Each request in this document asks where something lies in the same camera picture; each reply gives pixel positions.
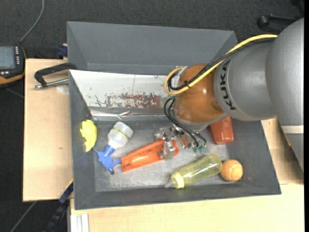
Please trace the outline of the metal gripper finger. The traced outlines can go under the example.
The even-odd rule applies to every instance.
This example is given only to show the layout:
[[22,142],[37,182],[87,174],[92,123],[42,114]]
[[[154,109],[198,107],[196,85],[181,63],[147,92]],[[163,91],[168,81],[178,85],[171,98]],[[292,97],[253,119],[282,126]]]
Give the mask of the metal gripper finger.
[[175,141],[165,141],[163,144],[162,158],[166,160],[171,160],[176,152],[176,142]]
[[170,130],[167,128],[160,128],[157,133],[155,133],[155,139],[157,140],[169,140],[170,139]]

